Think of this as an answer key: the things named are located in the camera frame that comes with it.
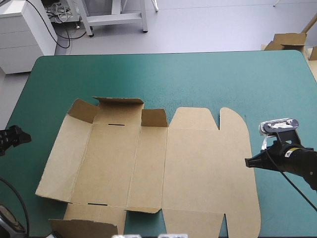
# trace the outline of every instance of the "white table leg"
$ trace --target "white table leg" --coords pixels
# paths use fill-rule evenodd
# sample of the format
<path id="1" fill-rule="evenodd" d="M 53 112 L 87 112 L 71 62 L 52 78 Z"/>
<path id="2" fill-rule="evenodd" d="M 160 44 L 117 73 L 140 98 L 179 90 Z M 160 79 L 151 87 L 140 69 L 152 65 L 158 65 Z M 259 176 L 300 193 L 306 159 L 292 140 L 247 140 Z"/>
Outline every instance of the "white table leg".
<path id="1" fill-rule="evenodd" d="M 156 12 L 158 12 L 159 10 L 159 7 L 158 7 L 158 2 L 157 2 L 157 0 L 151 0 L 152 1 L 152 3 L 153 3 L 153 6 L 154 6 L 154 9 L 155 9 L 155 11 Z"/>
<path id="2" fill-rule="evenodd" d="M 87 35 L 93 36 L 94 34 L 91 31 L 90 25 L 89 25 L 88 20 L 87 20 L 87 10 L 85 10 L 83 0 L 75 0 L 75 1 L 77 3 L 79 13 L 80 13 L 81 18 L 83 20 Z"/>
<path id="3" fill-rule="evenodd" d="M 148 32 L 148 22 L 147 22 L 147 13 L 145 9 L 145 0 L 140 0 L 140 6 L 141 6 L 141 17 L 142 17 L 142 23 L 143 23 L 143 32 Z"/>
<path id="4" fill-rule="evenodd" d="M 276 7 L 276 5 L 278 5 L 278 3 L 280 2 L 281 0 L 277 0 L 276 3 L 273 5 L 274 7 Z"/>

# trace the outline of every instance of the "cardboard box flap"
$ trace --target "cardboard box flap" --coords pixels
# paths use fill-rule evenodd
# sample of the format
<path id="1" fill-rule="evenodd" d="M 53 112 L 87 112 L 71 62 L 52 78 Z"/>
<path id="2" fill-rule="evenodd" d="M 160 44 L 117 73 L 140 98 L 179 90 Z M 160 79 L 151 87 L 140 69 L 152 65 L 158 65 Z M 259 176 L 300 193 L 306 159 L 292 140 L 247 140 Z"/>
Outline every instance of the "cardboard box flap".
<path id="1" fill-rule="evenodd" d="M 168 127 L 164 109 L 143 109 L 141 126 Z"/>
<path id="2" fill-rule="evenodd" d="M 282 50 L 284 49 L 284 46 L 279 44 L 279 43 L 276 43 L 274 41 L 271 41 L 265 48 L 264 50 L 265 51 L 279 51 L 279 50 Z"/>
<path id="3" fill-rule="evenodd" d="M 218 130 L 208 108 L 178 108 L 169 128 Z"/>
<path id="4" fill-rule="evenodd" d="M 141 113 L 144 103 L 138 98 L 102 98 L 99 100 L 99 113 L 94 124 L 141 126 Z"/>
<path id="5" fill-rule="evenodd" d="M 113 224 L 118 234 L 123 234 L 126 211 L 122 207 L 87 204 L 68 204 L 64 220 L 89 220 Z"/>
<path id="6" fill-rule="evenodd" d="M 192 109 L 182 111 L 184 120 L 191 118 Z M 168 129 L 162 209 L 226 214 L 229 237 L 258 237 L 261 214 L 254 171 L 244 161 L 252 153 L 243 119 L 222 108 L 220 130 L 174 129 L 176 122 Z"/>
<path id="7" fill-rule="evenodd" d="M 218 238 L 223 213 L 162 209 L 169 234 L 187 234 L 189 238 Z"/>
<path id="8" fill-rule="evenodd" d="M 316 46 L 313 47 L 313 51 L 311 53 L 309 60 L 317 60 L 317 47 Z"/>
<path id="9" fill-rule="evenodd" d="M 68 114 L 73 118 L 93 123 L 97 112 L 97 106 L 87 103 L 81 99 L 76 99 L 70 110 L 68 111 Z"/>
<path id="10" fill-rule="evenodd" d="M 144 104 L 144 102 L 139 98 L 107 98 L 107 97 L 93 97 L 99 102 L 108 103 L 108 104 Z"/>
<path id="11" fill-rule="evenodd" d="M 143 110 L 142 118 L 148 115 L 152 117 L 152 113 L 159 114 L 159 118 L 166 120 L 164 110 Z M 127 210 L 146 213 L 156 213 L 160 210 L 166 138 L 167 127 L 141 127 Z"/>
<path id="12" fill-rule="evenodd" d="M 50 220 L 52 230 L 63 238 L 111 238 L 118 234 L 113 224 L 87 220 Z"/>
<path id="13" fill-rule="evenodd" d="M 87 106 L 79 100 L 74 105 L 73 115 Z M 38 196 L 70 202 L 91 128 L 91 123 L 65 116 L 36 190 Z"/>
<path id="14" fill-rule="evenodd" d="M 275 34 L 273 41 L 284 46 L 304 46 L 306 33 L 283 33 Z"/>

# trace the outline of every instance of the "white cabinet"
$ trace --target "white cabinet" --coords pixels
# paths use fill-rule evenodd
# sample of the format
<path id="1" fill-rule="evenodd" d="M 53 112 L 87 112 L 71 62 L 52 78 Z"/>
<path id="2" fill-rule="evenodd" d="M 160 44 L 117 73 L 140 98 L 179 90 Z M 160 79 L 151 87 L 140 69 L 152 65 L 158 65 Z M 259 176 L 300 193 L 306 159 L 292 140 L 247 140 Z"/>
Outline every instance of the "white cabinet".
<path id="1" fill-rule="evenodd" d="M 57 40 L 41 1 L 31 2 Z M 31 71 L 38 57 L 54 55 L 55 48 L 45 24 L 27 1 L 12 0 L 0 7 L 0 67 L 5 73 Z"/>

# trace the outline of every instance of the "cable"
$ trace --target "cable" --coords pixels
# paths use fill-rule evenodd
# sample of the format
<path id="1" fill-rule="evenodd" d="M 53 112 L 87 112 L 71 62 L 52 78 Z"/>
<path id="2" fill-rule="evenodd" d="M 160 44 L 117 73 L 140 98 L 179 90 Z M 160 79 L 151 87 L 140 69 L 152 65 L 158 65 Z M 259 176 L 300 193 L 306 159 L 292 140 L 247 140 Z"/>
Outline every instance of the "cable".
<path id="1" fill-rule="evenodd" d="M 311 205 L 312 208 L 317 212 L 317 207 L 302 193 L 302 191 L 299 190 L 299 188 L 296 187 L 296 185 L 286 176 L 286 174 L 277 166 L 277 164 L 274 162 L 274 160 L 269 155 L 268 151 L 266 150 L 266 154 L 271 160 L 272 164 L 277 168 L 277 170 L 283 175 L 283 177 L 293 186 L 293 188 L 296 189 L 296 191 L 299 192 L 299 194 Z"/>
<path id="2" fill-rule="evenodd" d="M 49 27 L 47 26 L 46 22 L 44 21 L 42 15 L 41 15 L 40 12 L 38 11 L 38 9 L 33 5 L 33 3 L 31 3 L 29 0 L 26 0 L 26 1 L 27 1 L 27 2 L 35 9 L 35 11 L 39 14 L 39 16 L 41 17 L 42 21 L 44 22 L 44 24 L 45 24 L 45 26 L 46 26 L 46 29 L 49 31 L 49 34 L 51 35 L 51 37 L 52 37 L 52 39 L 55 41 L 55 43 L 56 43 L 58 46 L 62 47 L 63 49 L 68 49 L 68 48 L 70 47 L 70 38 L 69 38 L 68 31 L 66 30 L 67 36 L 68 36 L 68 46 L 65 47 L 65 46 L 60 45 L 60 44 L 57 42 L 57 40 L 55 40 L 55 38 L 53 37 L 53 35 L 51 34 L 51 32 L 50 32 L 50 30 L 49 30 Z"/>
<path id="3" fill-rule="evenodd" d="M 11 188 L 11 190 L 15 193 L 15 195 L 17 196 L 17 198 L 19 199 L 22 207 L 23 207 L 23 211 L 24 211 L 24 215 L 25 215 L 25 220 L 26 220 L 26 237 L 29 238 L 29 234 L 30 234 L 30 221 L 29 221 L 29 214 L 26 210 L 26 206 L 25 203 L 23 202 L 22 197 L 20 196 L 20 194 L 18 193 L 18 191 L 4 178 L 0 177 L 0 181 L 2 181 L 3 183 L 5 183 L 9 188 Z"/>
<path id="4" fill-rule="evenodd" d="M 56 14 L 54 14 L 54 13 L 52 13 L 52 12 L 50 12 L 50 11 L 47 11 L 46 13 L 47 13 L 47 14 L 51 14 L 51 15 L 49 16 L 49 18 L 57 17 Z M 82 38 L 82 37 L 86 34 L 86 31 L 85 31 L 81 36 L 73 37 L 73 38 L 70 38 L 68 34 L 67 34 L 68 37 L 61 36 L 61 35 L 58 34 L 58 33 L 56 33 L 56 34 L 57 34 L 59 37 L 64 38 L 64 39 L 76 40 L 76 39 Z"/>
<path id="5" fill-rule="evenodd" d="M 79 38 L 82 38 L 84 35 L 86 34 L 86 32 L 84 32 L 84 34 L 82 34 L 81 36 L 78 36 L 78 37 L 73 37 L 73 38 L 69 38 L 70 40 L 76 40 L 76 39 L 79 39 Z M 61 38 L 64 38 L 64 39 L 68 39 L 67 37 L 64 37 L 64 36 L 61 36 L 59 34 L 57 34 L 59 37 Z"/>

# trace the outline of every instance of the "metal frame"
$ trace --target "metal frame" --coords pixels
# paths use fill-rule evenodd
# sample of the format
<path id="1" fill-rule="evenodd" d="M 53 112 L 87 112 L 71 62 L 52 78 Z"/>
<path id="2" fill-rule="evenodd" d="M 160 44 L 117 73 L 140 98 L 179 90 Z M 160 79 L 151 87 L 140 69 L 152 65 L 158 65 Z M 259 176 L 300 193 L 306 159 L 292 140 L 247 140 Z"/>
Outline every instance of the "metal frame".
<path id="1" fill-rule="evenodd" d="M 156 12 L 158 12 L 157 0 L 151 0 L 153 7 Z M 103 25 L 115 25 L 115 24 L 125 24 L 142 22 L 143 32 L 148 31 L 147 15 L 145 8 L 145 0 L 140 0 L 141 12 L 138 13 L 122 13 L 127 4 L 125 0 L 123 6 L 121 6 L 121 0 L 112 0 L 111 15 L 101 15 L 101 16 L 90 16 L 87 11 L 87 7 L 84 0 L 76 0 L 77 6 L 83 20 L 87 35 L 92 37 L 94 34 L 92 32 L 93 26 L 103 26 Z"/>

